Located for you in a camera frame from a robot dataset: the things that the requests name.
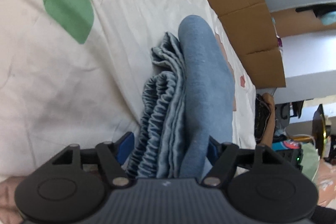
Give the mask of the light blue denim shorts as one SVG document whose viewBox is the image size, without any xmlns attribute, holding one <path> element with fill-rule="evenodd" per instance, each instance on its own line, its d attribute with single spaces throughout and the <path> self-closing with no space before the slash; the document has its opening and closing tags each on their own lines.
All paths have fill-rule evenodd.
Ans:
<svg viewBox="0 0 336 224">
<path fill-rule="evenodd" d="M 141 129 L 127 166 L 131 178 L 202 178 L 210 139 L 232 142 L 235 81 L 219 42 L 200 16 L 151 50 L 158 74 L 145 83 Z"/>
</svg>

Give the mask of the folded brown garment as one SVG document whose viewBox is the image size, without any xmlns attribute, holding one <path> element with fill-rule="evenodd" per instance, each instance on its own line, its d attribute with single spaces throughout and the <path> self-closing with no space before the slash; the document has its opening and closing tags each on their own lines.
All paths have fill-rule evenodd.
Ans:
<svg viewBox="0 0 336 224">
<path fill-rule="evenodd" d="M 276 126 L 275 102 L 273 96 L 269 93 L 264 93 L 262 97 L 269 106 L 270 115 L 260 143 L 272 147 L 274 129 Z"/>
</svg>

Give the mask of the black patterned folded garment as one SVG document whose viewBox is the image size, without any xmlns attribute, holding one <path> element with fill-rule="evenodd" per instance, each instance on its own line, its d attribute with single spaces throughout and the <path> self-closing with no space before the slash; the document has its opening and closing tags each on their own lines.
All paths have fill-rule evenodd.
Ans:
<svg viewBox="0 0 336 224">
<path fill-rule="evenodd" d="M 260 143 L 263 137 L 266 124 L 270 115 L 270 109 L 264 98 L 260 94 L 256 94 L 255 99 L 255 126 L 254 136 L 256 143 Z"/>
</svg>

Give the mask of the teal patterned cloth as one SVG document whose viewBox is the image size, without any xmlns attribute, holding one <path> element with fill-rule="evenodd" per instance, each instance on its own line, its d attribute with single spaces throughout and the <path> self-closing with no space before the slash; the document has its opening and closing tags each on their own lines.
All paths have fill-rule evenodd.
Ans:
<svg viewBox="0 0 336 224">
<path fill-rule="evenodd" d="M 285 159 L 297 159 L 301 157 L 301 143 L 293 140 L 285 140 L 272 144 L 272 150 L 276 151 Z"/>
</svg>

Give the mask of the cream bear print bedsheet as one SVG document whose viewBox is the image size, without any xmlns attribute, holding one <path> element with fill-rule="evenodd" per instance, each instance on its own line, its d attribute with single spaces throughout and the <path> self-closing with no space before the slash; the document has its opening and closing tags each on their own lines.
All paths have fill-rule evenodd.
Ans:
<svg viewBox="0 0 336 224">
<path fill-rule="evenodd" d="M 255 87 L 208 0 L 1 0 L 1 223 L 20 223 L 14 190 L 71 143 L 139 132 L 150 51 L 198 15 L 235 79 L 232 140 L 255 146 Z"/>
</svg>

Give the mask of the white pillar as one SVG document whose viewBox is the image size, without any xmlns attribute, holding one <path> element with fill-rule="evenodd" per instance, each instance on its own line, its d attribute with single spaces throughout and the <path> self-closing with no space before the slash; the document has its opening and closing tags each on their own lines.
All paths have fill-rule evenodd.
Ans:
<svg viewBox="0 0 336 224">
<path fill-rule="evenodd" d="M 282 38 L 286 87 L 274 93 L 276 103 L 335 94 L 335 30 Z"/>
</svg>

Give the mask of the upright brown cardboard box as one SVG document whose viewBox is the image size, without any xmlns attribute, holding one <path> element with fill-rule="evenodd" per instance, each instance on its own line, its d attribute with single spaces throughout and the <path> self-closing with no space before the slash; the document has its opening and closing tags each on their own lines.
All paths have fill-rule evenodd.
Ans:
<svg viewBox="0 0 336 224">
<path fill-rule="evenodd" d="M 271 12 L 270 14 L 275 20 L 276 31 L 281 38 L 312 32 L 335 30 L 335 23 L 327 26 L 323 25 L 311 10 L 296 12 L 295 9 L 286 9 Z"/>
</svg>

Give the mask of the brown cardboard sheet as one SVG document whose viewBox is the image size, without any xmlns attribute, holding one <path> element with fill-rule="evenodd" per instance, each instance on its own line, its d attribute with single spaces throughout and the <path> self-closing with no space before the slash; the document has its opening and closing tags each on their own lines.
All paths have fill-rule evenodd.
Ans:
<svg viewBox="0 0 336 224">
<path fill-rule="evenodd" d="M 265 0 L 208 0 L 258 89 L 284 88 L 278 39 Z"/>
</svg>

